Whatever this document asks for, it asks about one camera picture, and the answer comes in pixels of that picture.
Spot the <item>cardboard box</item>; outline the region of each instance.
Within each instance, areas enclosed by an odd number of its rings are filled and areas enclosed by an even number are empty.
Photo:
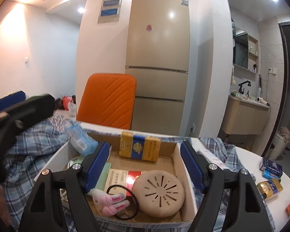
[[[177,176],[185,189],[185,202],[181,210],[175,215],[167,218],[155,218],[139,211],[138,215],[129,221],[122,221],[117,220],[114,217],[103,217],[98,215],[92,198],[87,196],[89,205],[98,221],[104,221],[121,226],[148,229],[182,228],[188,227],[192,223],[197,213],[197,207],[194,198],[193,185],[185,164],[180,156],[180,144],[161,142],[158,160],[157,162],[151,162],[119,156],[120,137],[118,136],[107,136],[95,133],[88,134],[97,141],[106,141],[111,145],[110,156],[107,160],[112,164],[111,168],[133,171],[164,170]],[[68,161],[77,155],[78,153],[72,147],[70,142],[67,142],[53,155],[43,169],[48,168],[52,172],[61,171],[65,168]],[[126,212],[126,216],[130,216],[135,210],[133,205],[134,203],[132,201],[132,204],[122,212]]]

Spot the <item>red bag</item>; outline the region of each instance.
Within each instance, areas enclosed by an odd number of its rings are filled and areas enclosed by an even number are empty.
[[[69,103],[69,102],[73,102],[72,97],[70,97],[70,96],[64,96],[64,97],[62,98],[63,108],[64,108],[66,111],[69,110],[69,109],[68,109],[68,103]]]

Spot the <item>blue gripper pad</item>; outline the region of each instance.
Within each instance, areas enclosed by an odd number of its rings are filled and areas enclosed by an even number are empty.
[[[91,189],[93,189],[97,185],[101,172],[109,156],[109,148],[110,145],[107,142],[100,142],[100,144],[98,145],[97,155],[86,174],[87,178],[86,183],[84,185],[86,193],[88,193]]]
[[[203,173],[185,143],[181,144],[181,157],[194,187],[204,193],[206,187],[204,185]]]

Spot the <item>sink cabinet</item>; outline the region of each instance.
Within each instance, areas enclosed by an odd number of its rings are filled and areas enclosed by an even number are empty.
[[[269,107],[229,96],[221,129],[226,134],[259,135],[266,125]]]

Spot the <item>blue cigarette pack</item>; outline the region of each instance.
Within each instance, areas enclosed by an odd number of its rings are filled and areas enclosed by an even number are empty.
[[[277,175],[279,178],[282,177],[282,166],[267,158],[261,159],[259,168],[261,171],[266,169],[268,172]]]
[[[279,182],[281,181],[281,179],[278,178],[277,175],[275,175],[275,174],[273,174],[273,173],[270,173],[270,172],[267,171],[266,169],[264,169],[264,171],[263,171],[263,173],[262,173],[262,176],[263,176],[264,178],[268,179],[268,180],[271,180],[271,179],[276,178],[276,179],[278,179]]]

